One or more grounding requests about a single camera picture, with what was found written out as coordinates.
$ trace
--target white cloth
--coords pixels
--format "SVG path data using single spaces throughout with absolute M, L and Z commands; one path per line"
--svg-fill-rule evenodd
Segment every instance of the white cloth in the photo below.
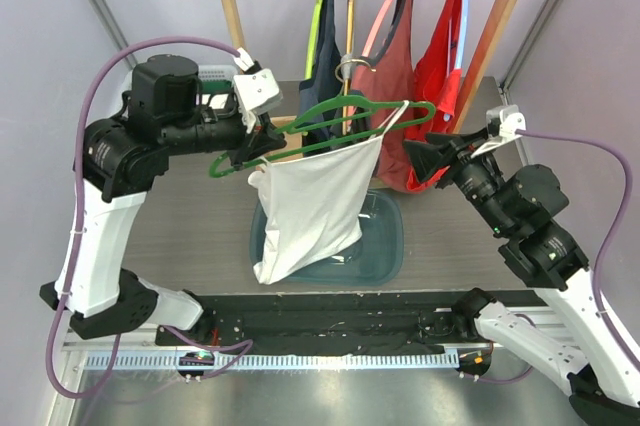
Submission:
M 408 102 L 390 116 L 386 133 Z M 272 284 L 351 246 L 362 236 L 358 214 L 384 133 L 361 143 L 294 161 L 264 159 L 249 184 L 267 216 L 262 261 L 253 271 Z

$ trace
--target wooden rod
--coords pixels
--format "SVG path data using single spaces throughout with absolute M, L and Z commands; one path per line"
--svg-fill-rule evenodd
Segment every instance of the wooden rod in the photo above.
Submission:
M 495 0 L 493 3 L 489 18 L 478 41 L 478 46 L 473 54 L 473 58 L 471 58 L 469 70 L 460 87 L 458 100 L 456 101 L 454 133 L 460 131 L 460 127 L 469 112 L 469 108 L 473 103 L 480 82 L 487 70 L 487 66 L 489 66 L 491 62 L 491 58 L 500 41 L 505 26 L 509 22 L 516 1 L 517 0 Z
M 242 23 L 240 23 L 240 14 L 238 13 L 236 0 L 220 1 L 222 1 L 222 9 L 224 10 L 224 17 L 227 19 L 227 28 L 231 35 L 233 47 L 245 48 L 244 33 L 242 32 Z

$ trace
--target green hanger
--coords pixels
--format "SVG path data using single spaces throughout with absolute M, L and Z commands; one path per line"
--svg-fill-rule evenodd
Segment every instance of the green hanger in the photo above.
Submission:
M 309 44 L 307 45 L 307 62 L 304 69 L 304 79 L 309 79 L 313 73 L 313 63 L 316 59 L 316 45 L 320 31 L 320 13 L 324 0 L 316 0 L 311 18 L 311 31 L 309 32 Z
M 376 103 L 373 101 L 369 101 L 364 96 L 337 96 L 333 99 L 328 99 L 327 101 L 323 101 L 322 103 L 316 104 L 313 108 L 306 111 L 304 114 L 298 116 L 293 122 L 282 126 L 276 130 L 277 133 L 288 133 L 288 134 L 296 134 L 296 133 L 304 133 L 307 131 L 313 131 L 314 129 L 324 128 L 327 126 L 331 126 L 333 124 L 343 123 L 344 121 L 367 118 L 373 115 L 376 111 L 380 109 L 397 109 L 404 106 L 405 101 L 391 101 L 391 102 L 382 102 Z M 322 123 L 316 123 L 311 125 L 304 125 L 305 123 L 312 121 L 316 116 L 321 115 L 326 111 L 331 111 L 332 109 L 342 109 L 345 106 L 356 106 L 358 108 L 364 109 L 366 111 L 362 113 L 354 114 L 353 116 L 349 116 L 346 118 L 336 118 L 329 121 L 324 121 Z M 425 121 L 429 121 L 433 118 L 435 114 L 436 108 L 433 104 L 427 101 L 421 102 L 409 102 L 409 108 L 422 108 L 426 109 L 427 115 L 424 118 L 413 119 L 410 121 L 404 121 L 402 123 L 395 124 L 391 130 L 402 129 L 408 126 L 413 126 L 416 124 L 424 123 Z M 276 161 L 278 159 L 287 158 L 289 156 L 293 156 L 296 154 L 304 154 L 311 151 L 316 151 L 318 149 L 327 148 L 330 146 L 335 146 L 338 144 L 346 143 L 349 141 L 355 141 L 358 139 L 364 139 L 370 137 L 372 134 L 382 133 L 384 131 L 384 127 L 380 127 L 377 129 L 363 131 L 361 133 L 350 134 L 347 136 L 342 136 L 340 138 L 332 138 L 327 141 L 323 141 L 322 143 L 312 144 L 309 146 L 303 146 L 302 148 L 294 149 L 293 151 L 285 151 L 282 153 L 275 153 L 268 156 L 266 159 L 269 161 Z M 211 164 L 211 168 L 209 168 L 209 176 L 212 178 L 222 178 L 231 173 L 237 171 L 234 168 L 228 168 L 224 171 L 218 171 L 218 167 L 222 164 L 222 162 L 228 158 L 227 153 L 221 154 L 214 162 Z M 242 169 L 254 168 L 260 164 L 263 164 L 264 160 L 262 158 L 254 159 L 252 161 L 248 161 L 243 163 Z

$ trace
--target cable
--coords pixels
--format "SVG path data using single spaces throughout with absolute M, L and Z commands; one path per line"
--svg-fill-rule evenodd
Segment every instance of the cable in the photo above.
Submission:
M 49 377 L 49 381 L 54 389 L 60 393 L 62 396 L 71 398 L 71 399 L 81 399 L 87 398 L 96 394 L 104 383 L 111 376 L 111 372 L 113 371 L 113 365 L 116 361 L 116 354 L 118 352 L 118 347 L 120 345 L 120 335 L 116 335 L 116 339 L 113 343 L 113 349 L 111 352 L 111 359 L 109 360 L 109 364 L 107 369 L 105 370 L 104 375 L 100 378 L 100 380 L 91 388 L 83 392 L 74 392 L 66 389 L 58 378 L 56 377 L 54 365 L 53 365 L 53 351 L 55 346 L 56 336 L 58 334 L 58 329 L 60 329 L 60 322 L 62 321 L 62 313 L 64 312 L 65 306 L 69 300 L 69 295 L 71 294 L 71 285 L 73 283 L 73 275 L 76 270 L 76 265 L 78 262 L 78 256 L 80 254 L 80 245 L 82 243 L 82 233 L 84 231 L 84 207 L 85 207 L 85 197 L 84 197 L 84 181 L 83 181 L 83 168 L 82 168 L 82 153 L 83 153 L 83 142 L 84 142 L 84 130 L 87 126 L 87 118 L 89 116 L 89 110 L 91 109 L 91 103 L 98 91 L 98 87 L 107 76 L 109 71 L 113 69 L 113 67 L 118 64 L 121 60 L 126 58 L 132 53 L 139 51 L 141 49 L 150 48 L 153 46 L 162 46 L 165 44 L 175 44 L 175 43 L 187 43 L 187 44 L 198 44 L 201 46 L 208 46 L 211 48 L 219 49 L 221 51 L 226 51 L 229 54 L 239 57 L 240 53 L 238 50 L 232 48 L 231 46 L 227 46 L 224 43 L 214 41 L 211 39 L 205 38 L 197 38 L 192 36 L 166 36 L 162 38 L 150 39 L 147 41 L 142 41 L 140 43 L 132 44 L 131 46 L 123 49 L 116 53 L 107 63 L 100 68 L 98 74 L 91 82 L 89 89 L 84 97 L 82 102 L 82 107 L 80 109 L 80 118 L 78 119 L 78 127 L 76 130 L 76 144 L 75 144 L 75 154 L 74 154 L 74 178 L 75 178 L 75 189 L 76 189 L 76 211 L 75 211 L 75 220 L 74 220 L 74 231 L 73 231 L 73 240 L 71 243 L 71 252 L 69 254 L 69 262 L 67 263 L 67 273 L 64 277 L 64 284 L 62 287 L 62 293 L 60 293 L 60 301 L 58 302 L 58 307 L 56 308 L 55 315 L 53 317 L 53 322 L 51 323 L 51 329 L 49 330 L 49 336 L 47 338 L 47 347 L 45 351 L 45 366 L 47 370 L 47 376 Z
M 633 190 L 633 171 L 631 169 L 631 164 L 629 160 L 625 157 L 622 151 L 617 148 L 610 146 L 606 143 L 603 143 L 594 139 L 584 139 L 577 138 L 571 136 L 558 136 L 555 134 L 542 134 L 542 133 L 532 133 L 530 131 L 525 130 L 517 130 L 516 134 L 520 134 L 522 136 L 527 136 L 530 138 L 537 139 L 552 139 L 554 141 L 568 141 L 572 143 L 580 143 L 587 144 L 589 146 L 595 146 L 596 148 L 600 148 L 609 154 L 613 155 L 620 165 L 622 166 L 622 170 L 624 171 L 624 191 L 622 193 L 622 199 L 620 200 L 620 206 L 618 207 L 618 211 L 616 212 L 616 216 L 609 227 L 609 231 L 600 246 L 600 250 L 598 251 L 598 255 L 596 256 L 596 262 L 592 268 L 593 272 L 591 274 L 591 287 L 593 289 L 593 299 L 595 301 L 596 307 L 598 311 L 605 311 L 604 299 L 602 296 L 602 269 L 604 267 L 604 258 L 607 254 L 609 246 L 613 241 L 614 236 L 618 232 L 620 228 L 620 224 L 622 223 L 622 219 L 629 208 L 629 202 L 631 201 L 631 192 Z M 615 324 L 609 317 L 606 312 L 604 314 L 600 314 L 600 318 L 604 321 L 605 326 L 611 333 L 614 341 L 618 344 L 620 349 L 624 352 L 627 359 L 633 364 L 633 366 L 640 372 L 640 360 L 633 353 L 629 345 L 626 343 Z
M 534 323 L 533 320 L 529 316 L 527 316 L 526 314 L 517 313 L 516 316 L 526 319 L 531 326 L 533 326 L 534 328 L 536 327 L 536 323 Z M 518 376 L 516 376 L 515 378 L 510 378 L 510 379 L 483 378 L 481 376 L 465 373 L 465 372 L 462 372 L 462 371 L 460 372 L 460 377 L 461 378 L 471 379 L 471 380 L 476 381 L 478 383 L 495 384 L 495 385 L 504 386 L 504 385 L 507 385 L 507 384 L 514 384 L 514 383 L 517 383 L 519 381 L 522 381 L 523 379 L 528 377 L 531 373 L 533 373 L 533 366 L 529 366 L 527 369 L 525 369 Z

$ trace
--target clothing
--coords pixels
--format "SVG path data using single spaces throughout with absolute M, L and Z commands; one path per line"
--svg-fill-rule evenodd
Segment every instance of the clothing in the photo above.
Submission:
M 425 142 L 427 133 L 450 133 L 453 130 L 462 75 L 461 68 L 455 67 L 461 12 L 462 0 L 445 0 L 431 42 L 416 65 L 414 99 L 433 103 L 436 113 L 431 120 L 406 128 L 406 139 Z M 420 183 L 412 171 L 407 188 L 416 192 L 423 191 L 437 182 L 445 171 L 446 169 L 440 170 L 426 183 Z
M 395 110 L 387 128 L 406 109 Z M 385 134 L 318 156 L 265 159 L 249 176 L 267 216 L 262 261 L 253 267 L 259 283 L 280 281 L 360 239 L 358 214 Z
M 342 83 L 335 76 L 335 69 L 340 64 L 340 51 L 336 45 L 334 16 L 334 0 L 323 0 L 318 21 L 318 42 L 315 49 L 313 72 L 311 78 L 302 81 L 299 85 L 299 114 L 308 111 L 322 101 L 335 98 L 342 89 Z M 328 121 L 334 119 L 335 116 L 336 111 L 329 111 L 313 118 L 309 124 Z M 302 145 L 309 146 L 327 139 L 329 139 L 329 128 L 319 128 L 304 135 Z M 321 149 L 308 154 L 316 155 L 326 151 L 326 149 Z
M 412 9 L 413 0 L 396 0 L 391 29 L 382 48 L 376 56 L 364 58 L 375 68 L 375 72 L 364 65 L 358 65 L 353 75 L 353 94 L 362 94 L 372 101 L 413 99 Z M 414 119 L 412 110 L 407 110 L 401 121 Z M 393 112 L 394 110 L 387 109 L 377 111 L 371 118 L 370 127 L 380 127 Z M 396 191 L 410 192 L 406 184 L 411 163 L 402 147 L 403 139 L 402 130 L 390 131 L 385 135 L 375 175 Z

